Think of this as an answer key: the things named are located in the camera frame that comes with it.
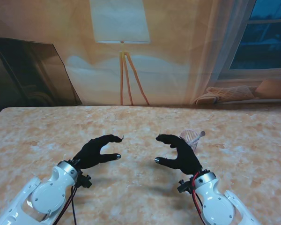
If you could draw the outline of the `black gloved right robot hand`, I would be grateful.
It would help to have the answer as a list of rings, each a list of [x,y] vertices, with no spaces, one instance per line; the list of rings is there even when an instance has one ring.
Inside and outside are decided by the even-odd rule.
[[[156,163],[171,169],[179,169],[186,175],[195,175],[202,171],[202,165],[195,156],[192,148],[181,137],[161,134],[158,135],[156,140],[168,144],[170,148],[177,150],[176,159],[156,157]]]

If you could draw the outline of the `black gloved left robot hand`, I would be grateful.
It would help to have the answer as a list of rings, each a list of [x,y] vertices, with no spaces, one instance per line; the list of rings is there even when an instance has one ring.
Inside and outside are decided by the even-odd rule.
[[[80,169],[88,169],[98,164],[118,160],[121,158],[119,153],[101,154],[101,148],[108,143],[120,143],[122,138],[115,135],[103,135],[88,141],[82,149],[74,156],[73,161],[78,162]]]

